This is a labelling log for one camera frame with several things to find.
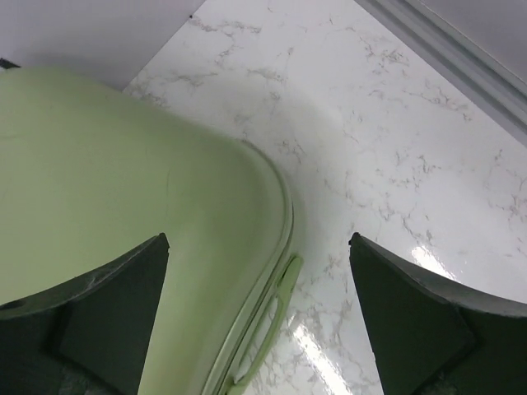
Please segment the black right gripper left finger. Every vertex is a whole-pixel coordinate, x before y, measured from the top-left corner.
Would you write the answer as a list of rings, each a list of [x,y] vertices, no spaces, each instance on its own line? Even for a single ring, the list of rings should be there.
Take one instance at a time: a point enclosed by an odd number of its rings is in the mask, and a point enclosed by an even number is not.
[[[136,394],[169,242],[156,235],[94,270],[1,306],[3,394]]]

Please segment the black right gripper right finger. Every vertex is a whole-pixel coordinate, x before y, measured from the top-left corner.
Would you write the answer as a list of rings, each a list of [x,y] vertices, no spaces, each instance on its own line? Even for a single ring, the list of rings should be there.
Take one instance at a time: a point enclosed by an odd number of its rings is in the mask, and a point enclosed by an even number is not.
[[[350,266],[385,394],[524,394],[526,306],[356,233]]]

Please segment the green hard-shell suitcase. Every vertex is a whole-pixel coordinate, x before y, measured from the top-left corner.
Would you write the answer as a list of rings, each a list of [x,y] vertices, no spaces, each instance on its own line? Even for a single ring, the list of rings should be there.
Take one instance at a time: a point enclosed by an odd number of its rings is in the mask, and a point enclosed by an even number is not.
[[[136,394],[242,394],[285,318],[298,204],[248,142],[95,81],[1,74],[1,306],[169,242]]]

